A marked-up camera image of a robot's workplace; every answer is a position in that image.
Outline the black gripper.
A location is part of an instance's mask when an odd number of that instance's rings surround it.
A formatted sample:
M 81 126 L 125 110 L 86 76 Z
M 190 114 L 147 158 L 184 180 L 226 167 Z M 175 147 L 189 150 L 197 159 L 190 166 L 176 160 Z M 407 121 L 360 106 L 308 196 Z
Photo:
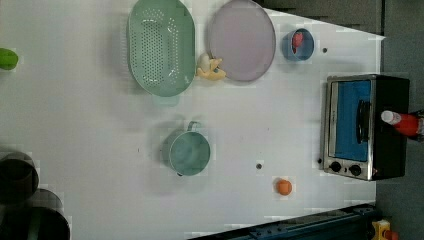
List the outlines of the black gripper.
M 424 111 L 418 110 L 410 113 L 411 120 L 409 128 L 411 132 L 410 139 L 423 142 L 424 141 Z

